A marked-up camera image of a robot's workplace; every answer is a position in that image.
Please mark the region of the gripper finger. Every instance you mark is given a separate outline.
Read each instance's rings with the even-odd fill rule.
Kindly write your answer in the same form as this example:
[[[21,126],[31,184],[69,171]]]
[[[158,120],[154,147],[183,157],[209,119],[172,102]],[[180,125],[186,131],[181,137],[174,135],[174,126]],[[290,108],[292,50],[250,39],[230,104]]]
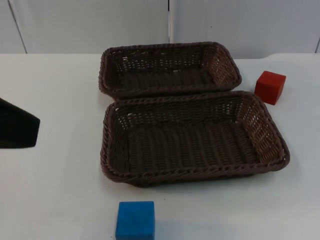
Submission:
[[[0,100],[0,148],[25,149],[37,143],[40,119],[31,113]]]

